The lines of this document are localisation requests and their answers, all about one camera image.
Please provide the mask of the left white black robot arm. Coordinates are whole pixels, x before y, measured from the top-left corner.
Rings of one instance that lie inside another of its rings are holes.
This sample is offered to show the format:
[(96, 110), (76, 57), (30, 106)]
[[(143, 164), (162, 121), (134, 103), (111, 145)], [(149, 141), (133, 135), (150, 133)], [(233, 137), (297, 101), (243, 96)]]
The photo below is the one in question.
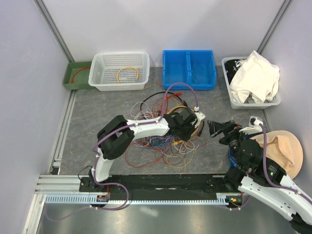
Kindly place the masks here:
[(181, 112), (161, 114), (156, 118), (143, 120), (116, 116), (97, 134), (97, 143), (93, 148), (96, 161), (88, 176), (80, 179), (79, 191), (101, 192), (114, 185), (113, 182), (107, 182), (113, 162), (125, 153), (134, 140), (173, 136), (188, 141), (204, 119), (205, 115), (198, 107), (187, 107)]

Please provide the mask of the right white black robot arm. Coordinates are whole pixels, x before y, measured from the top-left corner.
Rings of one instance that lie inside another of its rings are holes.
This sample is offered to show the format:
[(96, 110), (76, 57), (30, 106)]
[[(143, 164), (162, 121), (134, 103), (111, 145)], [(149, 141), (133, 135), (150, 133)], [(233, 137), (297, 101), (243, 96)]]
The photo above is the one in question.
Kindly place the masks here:
[(303, 165), (303, 149), (288, 131), (266, 132), (263, 121), (251, 117), (245, 128), (234, 121), (209, 120), (211, 137), (223, 134), (236, 165), (223, 178), (229, 192), (240, 191), (271, 207), (300, 234), (312, 232), (312, 199), (293, 179)]

